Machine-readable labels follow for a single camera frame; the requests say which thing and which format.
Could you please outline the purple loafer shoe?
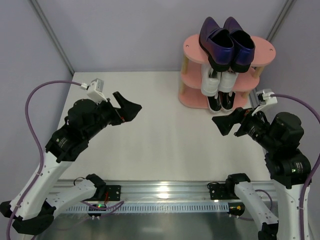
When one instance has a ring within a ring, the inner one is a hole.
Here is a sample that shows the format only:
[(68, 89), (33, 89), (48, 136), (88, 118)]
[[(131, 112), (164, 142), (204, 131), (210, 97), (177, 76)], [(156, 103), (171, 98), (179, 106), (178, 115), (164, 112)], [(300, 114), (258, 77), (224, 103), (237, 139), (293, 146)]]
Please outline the purple loafer shoe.
[(198, 42), (215, 71), (225, 72), (230, 68), (235, 52), (234, 43), (229, 31), (220, 27), (212, 17), (204, 20)]
[(236, 73), (247, 72), (255, 56), (256, 46), (254, 41), (232, 16), (225, 20), (223, 28), (228, 30), (234, 45), (234, 56), (230, 64), (231, 69)]

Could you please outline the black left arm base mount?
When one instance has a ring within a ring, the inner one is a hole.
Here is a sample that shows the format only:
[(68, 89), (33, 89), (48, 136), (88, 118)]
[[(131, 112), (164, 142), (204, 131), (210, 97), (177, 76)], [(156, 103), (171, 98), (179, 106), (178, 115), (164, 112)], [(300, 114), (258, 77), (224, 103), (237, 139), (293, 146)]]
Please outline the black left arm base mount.
[(121, 185), (107, 185), (105, 190), (105, 202), (121, 200)]

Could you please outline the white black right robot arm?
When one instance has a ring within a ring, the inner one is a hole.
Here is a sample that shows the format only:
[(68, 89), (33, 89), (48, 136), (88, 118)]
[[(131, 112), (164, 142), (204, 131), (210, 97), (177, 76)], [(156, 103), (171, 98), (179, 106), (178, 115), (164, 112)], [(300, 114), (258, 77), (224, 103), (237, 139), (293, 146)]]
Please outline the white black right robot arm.
[(269, 123), (262, 111), (238, 107), (229, 115), (212, 117), (212, 121), (223, 136), (239, 124), (234, 135), (248, 135), (266, 151), (264, 160), (276, 190), (278, 216), (262, 202), (245, 173), (230, 174), (225, 180), (228, 194), (239, 198), (252, 216), (258, 228), (258, 239), (308, 240), (305, 207), (312, 168), (298, 148), (304, 135), (301, 120), (292, 113), (280, 112)]

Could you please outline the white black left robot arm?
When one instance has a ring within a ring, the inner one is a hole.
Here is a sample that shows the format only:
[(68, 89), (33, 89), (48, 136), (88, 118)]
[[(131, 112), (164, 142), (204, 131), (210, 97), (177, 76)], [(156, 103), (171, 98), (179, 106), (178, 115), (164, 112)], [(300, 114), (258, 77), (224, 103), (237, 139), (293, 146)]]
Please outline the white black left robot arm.
[(107, 193), (106, 183), (96, 174), (89, 174), (78, 185), (49, 197), (60, 176), (89, 146), (89, 141), (106, 126), (131, 122), (142, 106), (126, 100), (118, 91), (113, 93), (119, 107), (108, 99), (99, 103), (80, 99), (67, 112), (64, 125), (55, 131), (47, 145), (40, 171), (35, 171), (24, 191), (11, 201), (2, 202), (0, 212), (13, 218), (12, 227), (23, 235), (43, 233), (64, 210), (84, 200), (99, 201)]

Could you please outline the white sneaker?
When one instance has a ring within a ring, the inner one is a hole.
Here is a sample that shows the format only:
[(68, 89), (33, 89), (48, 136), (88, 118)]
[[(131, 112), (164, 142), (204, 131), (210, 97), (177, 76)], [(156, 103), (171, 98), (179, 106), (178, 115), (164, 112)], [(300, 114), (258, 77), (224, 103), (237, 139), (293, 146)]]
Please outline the white sneaker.
[(218, 91), (222, 93), (229, 93), (233, 90), (239, 73), (232, 70), (221, 73)]
[(213, 97), (218, 92), (221, 80), (221, 72), (214, 70), (210, 64), (201, 65), (201, 93), (207, 97)]

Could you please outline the black canvas sneaker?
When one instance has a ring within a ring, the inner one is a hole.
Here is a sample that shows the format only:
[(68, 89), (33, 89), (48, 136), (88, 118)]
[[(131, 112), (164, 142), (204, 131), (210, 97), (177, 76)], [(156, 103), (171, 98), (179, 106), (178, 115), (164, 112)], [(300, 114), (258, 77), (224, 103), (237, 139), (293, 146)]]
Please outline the black canvas sneaker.
[(236, 93), (231, 92), (223, 92), (222, 93), (222, 102), (221, 102), (221, 108), (223, 111), (231, 111), (234, 106), (234, 100), (235, 100)]
[(214, 96), (207, 97), (208, 108), (212, 113), (217, 113), (222, 109), (221, 95), (217, 92)]

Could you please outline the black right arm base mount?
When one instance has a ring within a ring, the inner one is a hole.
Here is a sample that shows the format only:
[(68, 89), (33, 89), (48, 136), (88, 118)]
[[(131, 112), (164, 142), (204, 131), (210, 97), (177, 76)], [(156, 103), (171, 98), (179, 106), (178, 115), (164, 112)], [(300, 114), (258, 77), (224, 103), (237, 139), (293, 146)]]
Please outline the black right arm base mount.
[(207, 184), (211, 200), (238, 200), (234, 191), (227, 184), (219, 182), (209, 182)]

